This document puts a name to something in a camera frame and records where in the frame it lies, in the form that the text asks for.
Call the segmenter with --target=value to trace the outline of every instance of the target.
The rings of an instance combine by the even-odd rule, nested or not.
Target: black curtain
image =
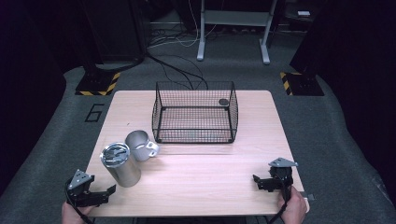
[[[393,1],[328,1],[290,65],[331,86],[348,131],[396,204],[394,8]]]
[[[62,100],[64,73],[81,66],[64,23],[66,17],[77,21],[82,39],[92,39],[78,4],[78,0],[0,2],[0,194]],[[86,43],[90,56],[98,62],[93,41]]]

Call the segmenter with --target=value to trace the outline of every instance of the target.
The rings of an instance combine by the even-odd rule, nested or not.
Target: black wire basket
[[[232,143],[238,126],[233,82],[157,82],[151,125],[157,143]]]

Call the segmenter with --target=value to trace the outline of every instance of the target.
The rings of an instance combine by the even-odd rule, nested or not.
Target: power cord
[[[168,44],[168,43],[177,43],[177,42],[165,42],[169,39],[177,39],[178,42],[182,42],[182,40],[180,40],[181,38],[184,38],[186,36],[189,36],[189,33],[187,31],[184,31],[180,22],[180,31],[175,30],[175,28],[178,26],[175,25],[173,28],[171,29],[154,29],[151,32],[151,35],[153,36],[152,39],[149,41],[148,44],[148,48],[154,48],[154,47],[158,47],[160,45],[163,44]],[[177,32],[175,34],[171,34],[171,35],[167,35],[166,32]]]
[[[176,84],[183,85],[183,84],[181,84],[180,82],[174,81],[174,80],[172,80],[171,78],[169,78],[169,76],[166,74],[166,70],[165,70],[165,68],[164,68],[165,66],[167,66],[167,67],[169,67],[169,68],[171,68],[171,69],[177,71],[177,72],[180,73],[184,78],[187,79],[187,81],[189,82],[189,87],[186,86],[186,85],[183,85],[183,86],[186,87],[187,89],[189,89],[189,90],[196,90],[196,89],[197,89],[197,87],[194,88],[193,85],[192,85],[192,82],[191,82],[191,80],[190,80],[190,78],[189,78],[189,76],[191,76],[191,77],[197,77],[197,78],[199,78],[199,79],[201,80],[201,81],[200,81],[200,84],[201,84],[202,82],[204,82],[204,83],[205,83],[205,87],[206,87],[206,89],[208,90],[208,85],[207,85],[206,80],[204,79],[204,75],[202,74],[202,71],[198,68],[198,66],[196,66],[195,63],[193,63],[192,61],[190,61],[190,60],[188,60],[188,59],[185,59],[185,58],[183,58],[183,57],[179,57],[179,56],[176,56],[176,55],[172,55],[172,56],[181,58],[181,59],[183,59],[183,60],[189,61],[190,63],[194,64],[194,66],[198,69],[198,71],[201,73],[201,75],[200,75],[200,76],[197,76],[197,75],[195,75],[195,74],[193,74],[193,73],[184,71],[184,70],[179,69],[179,68],[177,68],[177,67],[174,67],[173,65],[171,65],[171,64],[169,64],[169,63],[166,63],[166,62],[164,62],[164,61],[162,61],[162,60],[159,60],[158,58],[156,58],[156,57],[152,56],[151,54],[147,53],[147,57],[148,57],[148,58],[150,58],[151,60],[153,60],[153,61],[156,62],[156,63],[159,63],[159,64],[163,67],[163,71],[165,72],[165,76],[166,76],[170,81],[172,81],[172,82],[174,82],[174,83],[176,83]]]
[[[223,10],[223,7],[224,7],[224,0],[221,1],[221,10]],[[177,41],[162,42],[162,43],[159,43],[159,44],[152,43],[152,41],[150,41],[150,46],[148,46],[148,49],[159,47],[159,46],[165,45],[165,44],[177,44],[177,43],[180,44],[181,46],[187,48],[187,47],[191,47],[193,44],[195,44],[197,42],[200,39],[200,37],[199,37],[199,33],[198,33],[198,24],[197,24],[197,21],[195,19],[195,16],[194,16],[193,12],[192,12],[191,0],[189,0],[189,8],[190,8],[190,13],[191,13],[192,19],[194,21],[194,25],[195,25],[195,31],[196,31],[195,39],[193,39],[193,40],[181,40],[181,38],[184,38],[185,35],[182,36],[182,37],[177,36],[177,35],[169,35],[169,36],[166,35],[165,37],[162,37],[162,38],[159,38],[159,39],[153,39],[153,40],[155,40],[155,41],[163,40],[163,39],[167,40],[169,38],[172,38],[172,39],[176,39]],[[180,24],[180,27],[181,27],[180,29],[183,30],[182,29],[182,25],[181,25],[182,24],[181,19],[180,19],[180,23],[179,24]],[[205,37],[209,36],[213,32],[213,30],[216,28],[216,26],[217,25],[215,24],[213,26],[213,28],[205,35]]]
[[[281,180],[282,183],[282,190],[283,190],[283,195],[284,195],[284,200],[285,202],[283,203],[282,207],[280,208],[279,212],[276,213],[276,215],[271,218],[271,220],[267,221],[268,224],[274,223],[278,218],[280,218],[283,214],[283,212],[286,210],[286,207],[288,206],[288,201],[290,199],[290,194],[291,191],[289,190],[288,187],[285,186],[285,183],[283,180]]]

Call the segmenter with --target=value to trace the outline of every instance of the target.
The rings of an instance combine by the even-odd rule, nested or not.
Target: silver cup
[[[150,142],[149,135],[142,130],[129,133],[125,139],[125,144],[131,149],[137,161],[146,161],[160,152],[160,147]]]
[[[120,186],[129,188],[139,181],[141,171],[126,144],[112,143],[106,146],[100,159]]]

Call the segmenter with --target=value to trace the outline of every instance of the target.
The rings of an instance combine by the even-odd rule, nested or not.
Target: cup handle
[[[160,152],[160,146],[158,146],[153,142],[148,142],[147,148],[152,149],[151,152],[149,153],[150,157],[155,157]]]

